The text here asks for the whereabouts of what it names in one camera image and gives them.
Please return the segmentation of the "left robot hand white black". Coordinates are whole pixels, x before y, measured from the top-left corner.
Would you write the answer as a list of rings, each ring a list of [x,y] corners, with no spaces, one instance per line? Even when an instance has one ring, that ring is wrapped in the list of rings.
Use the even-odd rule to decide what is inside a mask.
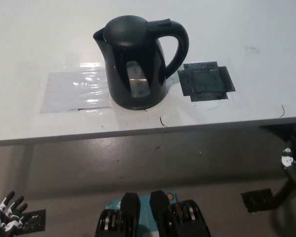
[[[0,203],[0,237],[15,237],[22,234],[22,226],[26,219],[23,212],[28,204],[22,204],[24,196],[20,196],[9,205],[14,196],[15,192],[11,191]]]

